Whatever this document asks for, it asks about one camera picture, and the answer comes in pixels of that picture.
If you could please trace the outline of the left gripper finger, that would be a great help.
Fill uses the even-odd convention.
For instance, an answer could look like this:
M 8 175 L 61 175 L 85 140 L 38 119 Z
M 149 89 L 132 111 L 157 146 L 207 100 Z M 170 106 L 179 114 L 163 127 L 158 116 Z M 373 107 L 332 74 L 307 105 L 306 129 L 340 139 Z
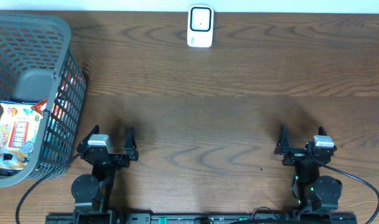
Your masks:
M 124 142 L 124 150 L 131 161 L 138 161 L 139 152 L 134 138 L 134 128 L 131 127 L 128 129 L 128 134 Z
M 93 134 L 99 134 L 99 125 L 95 125 L 90 133 L 78 144 L 79 149 L 85 149 L 88 145 L 88 141 Z

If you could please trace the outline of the orange snack bar wrapper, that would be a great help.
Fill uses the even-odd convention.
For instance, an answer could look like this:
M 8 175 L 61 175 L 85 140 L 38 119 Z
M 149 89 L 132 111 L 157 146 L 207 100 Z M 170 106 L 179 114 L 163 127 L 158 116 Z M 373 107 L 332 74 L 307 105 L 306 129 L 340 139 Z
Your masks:
M 53 107 L 51 109 L 51 112 L 54 116 L 56 116 L 58 119 L 63 119 L 66 111 L 70 110 L 71 104 L 67 100 L 65 96 L 63 96 L 63 93 L 68 93 L 69 88 L 74 88 L 76 85 L 81 84 L 83 78 L 80 77 L 77 73 L 73 76 L 70 72 L 68 73 L 68 80 L 64 81 L 62 80 L 62 84 L 60 86 L 61 93 L 57 93 L 56 100 L 57 103 L 53 104 Z M 48 98 L 36 103 L 34 106 L 31 106 L 31 109 L 37 112 L 39 115 L 43 116 L 44 111 L 46 109 L 48 102 Z

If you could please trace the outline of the yellow snack bag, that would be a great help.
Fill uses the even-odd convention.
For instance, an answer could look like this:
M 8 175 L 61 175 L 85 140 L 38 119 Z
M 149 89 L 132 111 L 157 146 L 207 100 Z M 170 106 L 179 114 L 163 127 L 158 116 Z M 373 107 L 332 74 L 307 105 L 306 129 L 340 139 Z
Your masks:
M 0 118 L 0 170 L 18 172 L 32 157 L 43 116 L 33 103 L 2 101 Z

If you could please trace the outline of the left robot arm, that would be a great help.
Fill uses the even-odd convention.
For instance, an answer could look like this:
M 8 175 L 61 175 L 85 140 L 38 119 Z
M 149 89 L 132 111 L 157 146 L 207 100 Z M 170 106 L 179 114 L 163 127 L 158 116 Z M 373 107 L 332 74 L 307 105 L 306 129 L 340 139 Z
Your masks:
M 123 154 L 111 153 L 110 137 L 100 134 L 98 125 L 79 143 L 77 152 L 81 159 L 92 165 L 92 172 L 73 181 L 74 223 L 124 223 L 124 216 L 109 207 L 109 200 L 117 171 L 129 167 L 130 162 L 139 158 L 133 128 L 128 129 L 123 149 Z

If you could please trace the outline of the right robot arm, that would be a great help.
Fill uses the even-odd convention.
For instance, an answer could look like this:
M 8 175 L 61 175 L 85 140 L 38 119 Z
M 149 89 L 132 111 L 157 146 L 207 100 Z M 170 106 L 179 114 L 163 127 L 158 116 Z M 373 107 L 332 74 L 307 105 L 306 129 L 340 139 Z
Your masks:
M 338 209 L 342 183 L 331 176 L 320 175 L 319 167 L 329 163 L 336 150 L 333 139 L 322 126 L 303 148 L 291 147 L 286 127 L 281 126 L 274 153 L 283 156 L 284 166 L 295 168 L 292 194 L 299 200 L 299 207 L 288 213 L 289 218 L 332 223 L 332 212 Z

